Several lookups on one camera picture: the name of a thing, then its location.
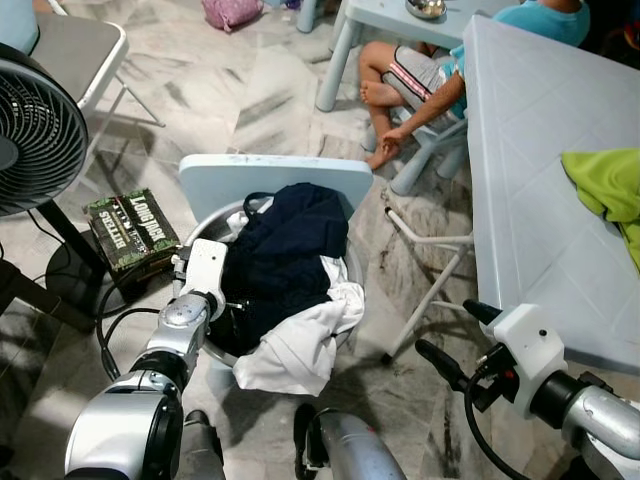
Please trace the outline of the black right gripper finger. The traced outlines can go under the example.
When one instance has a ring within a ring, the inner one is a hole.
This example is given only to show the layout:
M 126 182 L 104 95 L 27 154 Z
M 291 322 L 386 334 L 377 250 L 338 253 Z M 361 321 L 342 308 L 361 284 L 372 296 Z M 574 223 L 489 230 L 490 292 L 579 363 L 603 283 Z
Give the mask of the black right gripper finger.
M 449 356 L 444 349 L 435 346 L 434 343 L 425 338 L 417 339 L 413 347 L 421 357 L 424 357 L 426 361 L 434 366 L 434 369 L 442 376 L 449 388 L 454 392 L 465 393 L 468 384 L 470 384 L 470 375 L 463 371 L 452 356 Z
M 463 310 L 475 317 L 483 325 L 492 325 L 500 315 L 503 314 L 502 308 L 488 305 L 488 303 L 477 300 L 466 300 L 462 303 Z

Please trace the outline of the navy blue garment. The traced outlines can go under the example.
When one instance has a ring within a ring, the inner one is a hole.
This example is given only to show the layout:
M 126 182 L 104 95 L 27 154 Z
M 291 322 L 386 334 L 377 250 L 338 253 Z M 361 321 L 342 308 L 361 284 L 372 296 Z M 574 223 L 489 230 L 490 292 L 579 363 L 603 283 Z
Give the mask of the navy blue garment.
M 252 211 L 229 244 L 221 291 L 244 308 L 241 330 L 250 346 L 284 319 L 326 301 L 330 287 L 320 257 L 346 253 L 348 218 L 333 189 L 298 183 L 275 192 Z

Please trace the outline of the lime green shirt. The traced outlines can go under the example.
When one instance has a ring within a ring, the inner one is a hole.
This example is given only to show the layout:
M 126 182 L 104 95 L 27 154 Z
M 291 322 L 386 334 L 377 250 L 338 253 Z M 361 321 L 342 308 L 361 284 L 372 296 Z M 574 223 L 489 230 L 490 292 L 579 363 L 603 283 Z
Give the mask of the lime green shirt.
M 586 209 L 616 225 L 640 268 L 640 148 L 563 152 L 561 164 Z

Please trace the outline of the white garment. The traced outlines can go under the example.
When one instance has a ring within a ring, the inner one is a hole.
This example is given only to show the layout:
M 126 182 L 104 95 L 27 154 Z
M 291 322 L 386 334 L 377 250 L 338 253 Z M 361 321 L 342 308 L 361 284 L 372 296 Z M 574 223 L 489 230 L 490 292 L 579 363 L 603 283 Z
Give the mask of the white garment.
M 238 388 L 320 396 L 332 378 L 338 349 L 365 315 L 365 292 L 349 278 L 346 261 L 320 257 L 330 287 L 326 301 L 284 319 L 259 347 L 232 367 Z

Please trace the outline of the round metal basin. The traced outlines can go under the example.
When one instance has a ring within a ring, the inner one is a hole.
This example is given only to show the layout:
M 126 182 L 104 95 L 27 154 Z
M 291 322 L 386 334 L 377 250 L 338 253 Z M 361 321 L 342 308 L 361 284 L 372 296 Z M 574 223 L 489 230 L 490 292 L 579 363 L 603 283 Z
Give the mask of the round metal basin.
M 273 198 L 273 195 L 270 195 L 270 193 L 252 193 L 252 195 L 248 196 L 248 200 L 250 200 L 248 201 L 248 206 L 255 212 L 260 209 L 266 209 L 270 204 L 271 198 Z M 225 244 L 232 243 L 233 239 L 241 232 L 242 227 L 233 227 L 233 225 L 228 223 L 228 219 L 232 218 L 237 212 L 243 211 L 243 201 L 232 202 L 232 204 L 218 207 L 218 209 L 206 215 L 195 230 L 188 234 L 186 239 L 184 239 L 183 248 L 191 247 L 196 239 L 218 241 Z M 355 243 L 355 237 L 348 236 L 346 253 L 344 253 L 342 261 L 344 265 L 346 265 L 347 279 L 349 282 L 365 285 L 364 253 L 361 252 L 360 247 Z M 225 352 L 224 349 L 212 339 L 206 340 L 204 347 L 202 347 L 202 352 L 214 357 L 215 365 L 221 365 L 225 367 L 225 369 L 230 369 L 230 367 L 236 365 L 236 361 L 238 360 L 237 356 Z

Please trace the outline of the green printed cardboard box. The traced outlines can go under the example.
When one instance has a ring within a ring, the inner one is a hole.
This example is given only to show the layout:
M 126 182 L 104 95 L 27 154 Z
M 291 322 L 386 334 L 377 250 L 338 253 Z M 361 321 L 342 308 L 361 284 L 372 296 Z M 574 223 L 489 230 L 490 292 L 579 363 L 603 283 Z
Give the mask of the green printed cardboard box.
M 83 207 L 111 278 L 141 282 L 173 268 L 182 239 L 151 189 L 95 200 Z

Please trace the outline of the light blue plastic chair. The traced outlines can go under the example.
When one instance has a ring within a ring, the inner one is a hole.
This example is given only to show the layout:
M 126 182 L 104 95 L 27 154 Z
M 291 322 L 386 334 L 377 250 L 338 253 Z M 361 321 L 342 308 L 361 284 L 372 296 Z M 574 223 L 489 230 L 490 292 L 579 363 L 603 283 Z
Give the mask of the light blue plastic chair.
M 351 218 L 369 193 L 374 174 L 360 160 L 330 157 L 196 154 L 183 157 L 180 188 L 198 223 L 221 206 L 241 202 L 256 192 L 310 183 L 337 192 L 344 215 Z

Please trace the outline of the small blue child chair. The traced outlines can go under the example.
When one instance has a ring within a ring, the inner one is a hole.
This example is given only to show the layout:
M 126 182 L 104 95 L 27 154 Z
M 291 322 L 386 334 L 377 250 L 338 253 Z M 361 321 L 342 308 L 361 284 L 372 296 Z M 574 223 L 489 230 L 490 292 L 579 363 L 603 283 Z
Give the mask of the small blue child chair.
M 435 154 L 443 156 L 435 173 L 445 179 L 453 178 L 468 159 L 467 128 L 467 119 L 458 120 L 443 131 L 430 125 L 417 128 L 412 137 L 419 143 L 419 148 L 394 175 L 390 189 L 396 195 L 407 196 Z

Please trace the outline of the light grey plastic folding table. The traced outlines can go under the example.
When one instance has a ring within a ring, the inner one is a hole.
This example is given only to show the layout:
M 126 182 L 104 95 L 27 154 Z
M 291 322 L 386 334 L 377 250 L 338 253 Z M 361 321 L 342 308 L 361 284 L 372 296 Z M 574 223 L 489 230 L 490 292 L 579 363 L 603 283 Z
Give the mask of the light grey plastic folding table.
M 563 154 L 639 143 L 640 74 L 477 17 L 463 35 L 477 294 L 538 306 L 568 360 L 640 371 L 640 275 L 620 230 L 586 209 Z

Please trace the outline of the child in teal shirt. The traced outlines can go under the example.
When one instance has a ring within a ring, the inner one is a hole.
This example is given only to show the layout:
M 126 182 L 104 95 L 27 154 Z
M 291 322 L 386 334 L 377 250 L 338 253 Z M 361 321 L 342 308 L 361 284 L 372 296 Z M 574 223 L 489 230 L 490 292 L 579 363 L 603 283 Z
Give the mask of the child in teal shirt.
M 525 0 L 493 15 L 495 22 L 577 47 L 588 37 L 584 0 Z M 358 58 L 358 95 L 369 110 L 378 141 L 366 164 L 378 169 L 401 151 L 417 128 L 451 127 L 465 115 L 465 47 L 438 61 L 413 47 L 371 42 Z

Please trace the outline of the black standing fan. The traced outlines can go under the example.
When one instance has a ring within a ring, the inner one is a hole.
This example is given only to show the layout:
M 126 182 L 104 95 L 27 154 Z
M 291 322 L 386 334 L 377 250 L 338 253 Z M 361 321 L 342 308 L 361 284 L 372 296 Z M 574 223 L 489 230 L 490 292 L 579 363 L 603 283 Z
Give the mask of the black standing fan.
M 0 218 L 40 212 L 69 248 L 70 265 L 87 271 L 83 297 L 96 301 L 108 266 L 54 201 L 78 177 L 87 147 L 69 93 L 26 52 L 0 44 Z

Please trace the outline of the small metal bowl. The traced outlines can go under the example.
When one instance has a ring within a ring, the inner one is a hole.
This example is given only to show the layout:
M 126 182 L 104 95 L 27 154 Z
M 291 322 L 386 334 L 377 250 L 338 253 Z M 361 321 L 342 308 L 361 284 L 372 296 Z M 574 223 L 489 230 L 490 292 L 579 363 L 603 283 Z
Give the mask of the small metal bowl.
M 445 0 L 404 0 L 404 9 L 411 17 L 426 22 L 438 22 L 448 13 Z

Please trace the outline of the small light blue table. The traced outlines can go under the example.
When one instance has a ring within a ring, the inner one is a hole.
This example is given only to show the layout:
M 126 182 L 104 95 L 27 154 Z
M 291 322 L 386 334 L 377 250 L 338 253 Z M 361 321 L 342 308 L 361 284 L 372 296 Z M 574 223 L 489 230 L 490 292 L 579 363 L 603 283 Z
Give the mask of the small light blue table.
M 518 0 L 445 0 L 445 14 L 439 20 L 421 20 L 410 14 L 407 0 L 343 0 L 334 22 L 334 44 L 325 76 L 315 97 L 321 113 L 333 109 L 340 79 L 346 70 L 349 50 L 355 46 L 362 28 L 384 29 L 408 40 L 456 49 L 462 33 L 476 14 L 489 17 Z

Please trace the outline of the pink cloth bag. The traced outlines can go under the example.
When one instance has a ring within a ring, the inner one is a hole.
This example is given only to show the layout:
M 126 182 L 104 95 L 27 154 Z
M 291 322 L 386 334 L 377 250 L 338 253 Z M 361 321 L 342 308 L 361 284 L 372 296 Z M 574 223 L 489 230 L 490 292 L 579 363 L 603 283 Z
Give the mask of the pink cloth bag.
M 200 0 L 200 3 L 206 22 L 227 33 L 259 19 L 265 8 L 262 0 Z

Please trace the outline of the grey metal folding chair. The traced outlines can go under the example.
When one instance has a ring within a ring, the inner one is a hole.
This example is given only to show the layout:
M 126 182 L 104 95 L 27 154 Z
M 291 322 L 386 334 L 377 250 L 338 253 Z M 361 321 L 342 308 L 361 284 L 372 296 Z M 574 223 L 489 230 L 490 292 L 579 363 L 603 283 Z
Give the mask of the grey metal folding chair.
M 76 100 L 84 123 L 100 134 L 123 99 L 132 99 L 148 115 L 147 123 L 165 122 L 119 76 L 128 38 L 118 24 L 76 17 L 58 0 L 33 0 L 38 40 L 32 58 Z

